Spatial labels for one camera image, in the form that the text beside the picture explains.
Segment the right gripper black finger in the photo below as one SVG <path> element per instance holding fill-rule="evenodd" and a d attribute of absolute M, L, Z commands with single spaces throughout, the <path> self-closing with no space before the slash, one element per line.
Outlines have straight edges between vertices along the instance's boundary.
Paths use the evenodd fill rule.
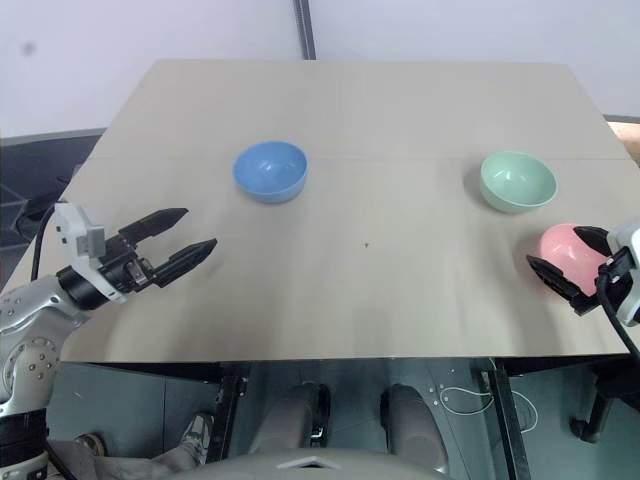
<path fill-rule="evenodd" d="M 531 255 L 527 255 L 526 260 L 537 277 L 566 300 L 577 315 L 585 315 L 599 306 L 596 294 L 586 295 L 578 285 L 567 279 L 558 267 Z"/>
<path fill-rule="evenodd" d="M 607 230 L 594 226 L 576 226 L 573 231 L 592 250 L 601 255 L 610 254 Z"/>

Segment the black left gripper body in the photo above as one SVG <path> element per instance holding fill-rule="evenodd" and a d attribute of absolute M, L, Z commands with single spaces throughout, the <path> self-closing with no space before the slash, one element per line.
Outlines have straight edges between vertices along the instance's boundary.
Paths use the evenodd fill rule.
<path fill-rule="evenodd" d="M 140 292 L 152 284 L 151 264 L 136 253 L 137 245 L 145 239 L 120 232 L 106 240 L 99 272 L 120 293 Z"/>

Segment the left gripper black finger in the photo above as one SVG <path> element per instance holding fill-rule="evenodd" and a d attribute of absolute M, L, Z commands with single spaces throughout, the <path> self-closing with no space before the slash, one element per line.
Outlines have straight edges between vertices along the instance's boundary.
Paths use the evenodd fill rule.
<path fill-rule="evenodd" d="M 164 288 L 202 263 L 217 246 L 215 238 L 194 243 L 171 255 L 153 269 L 152 283 Z"/>
<path fill-rule="evenodd" d="M 121 228 L 118 233 L 132 248 L 136 248 L 141 241 L 173 228 L 188 212 L 186 208 L 157 210 Z"/>

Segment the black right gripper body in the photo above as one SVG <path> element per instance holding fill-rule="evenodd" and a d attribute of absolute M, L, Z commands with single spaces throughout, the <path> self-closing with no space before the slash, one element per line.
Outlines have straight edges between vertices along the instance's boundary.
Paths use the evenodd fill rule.
<path fill-rule="evenodd" d="M 599 266 L 597 292 L 603 291 L 609 301 L 623 301 L 632 288 L 631 270 L 633 268 L 632 253 L 628 247 L 623 247 L 605 264 Z"/>

